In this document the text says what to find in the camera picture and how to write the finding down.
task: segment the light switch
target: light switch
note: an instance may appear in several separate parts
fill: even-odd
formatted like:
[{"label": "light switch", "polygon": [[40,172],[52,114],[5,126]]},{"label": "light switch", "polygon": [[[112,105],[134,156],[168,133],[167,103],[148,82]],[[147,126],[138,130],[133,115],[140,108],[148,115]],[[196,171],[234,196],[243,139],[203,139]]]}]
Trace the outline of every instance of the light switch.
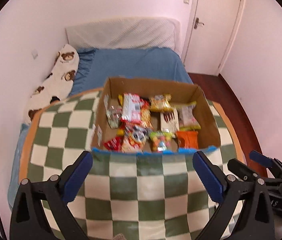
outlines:
[{"label": "light switch", "polygon": [[190,0],[183,0],[183,3],[190,4]]},{"label": "light switch", "polygon": [[36,59],[38,57],[38,51],[36,49],[32,50],[31,54],[33,59]]}]

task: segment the red snack package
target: red snack package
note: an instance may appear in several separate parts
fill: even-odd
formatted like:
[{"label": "red snack package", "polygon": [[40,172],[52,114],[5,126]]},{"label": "red snack package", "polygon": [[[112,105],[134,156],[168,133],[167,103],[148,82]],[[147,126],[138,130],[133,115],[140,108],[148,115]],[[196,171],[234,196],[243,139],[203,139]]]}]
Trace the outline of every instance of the red snack package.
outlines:
[{"label": "red snack package", "polygon": [[121,120],[124,122],[140,124],[140,96],[136,94],[124,94]]},{"label": "red snack package", "polygon": [[120,151],[122,145],[123,138],[120,136],[116,136],[112,138],[110,141],[103,143],[104,147],[107,148],[109,151]]}]

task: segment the orange snack package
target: orange snack package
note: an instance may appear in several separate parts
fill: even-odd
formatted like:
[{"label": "orange snack package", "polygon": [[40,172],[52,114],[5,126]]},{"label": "orange snack package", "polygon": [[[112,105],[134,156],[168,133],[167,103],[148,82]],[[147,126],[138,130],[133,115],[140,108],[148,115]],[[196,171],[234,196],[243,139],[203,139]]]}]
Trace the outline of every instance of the orange snack package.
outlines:
[{"label": "orange snack package", "polygon": [[197,135],[197,131],[177,131],[176,136],[178,138],[179,148],[199,149]]}]

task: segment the door frame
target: door frame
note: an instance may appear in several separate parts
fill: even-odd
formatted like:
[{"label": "door frame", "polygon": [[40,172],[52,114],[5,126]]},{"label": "door frame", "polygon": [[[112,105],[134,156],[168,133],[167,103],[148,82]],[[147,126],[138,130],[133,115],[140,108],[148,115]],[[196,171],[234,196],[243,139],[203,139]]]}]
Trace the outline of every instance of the door frame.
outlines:
[{"label": "door frame", "polygon": [[[194,21],[195,21],[196,10],[197,10],[197,3],[198,3],[198,0],[192,0],[192,6],[191,6],[189,21],[188,21],[188,29],[186,31],[184,46],[183,46],[183,50],[182,50],[182,54],[181,54],[181,60],[182,60],[183,64],[185,63],[185,58],[186,58],[186,55],[188,53],[188,46],[189,46],[189,43],[190,43],[193,28],[194,28]],[[218,75],[221,72],[221,70],[223,69],[225,62],[228,58],[228,55],[231,51],[235,37],[237,35],[238,27],[239,27],[241,19],[242,19],[244,5],[245,5],[245,0],[240,0],[240,5],[239,5],[239,9],[237,11],[234,27],[233,27],[233,30],[232,30],[232,33],[231,33],[231,37],[229,39],[225,53],[222,57],[222,60],[220,62],[220,65],[219,65],[215,75]]]}]

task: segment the door handle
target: door handle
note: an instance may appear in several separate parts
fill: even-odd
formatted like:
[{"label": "door handle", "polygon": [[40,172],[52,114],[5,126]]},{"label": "door handle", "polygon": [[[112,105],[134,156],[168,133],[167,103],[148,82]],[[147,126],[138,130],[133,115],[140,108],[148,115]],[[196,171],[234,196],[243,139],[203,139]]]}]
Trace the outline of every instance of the door handle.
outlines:
[{"label": "door handle", "polygon": [[194,22],[194,28],[196,29],[198,26],[204,26],[204,23],[199,22],[199,18],[196,18]]}]

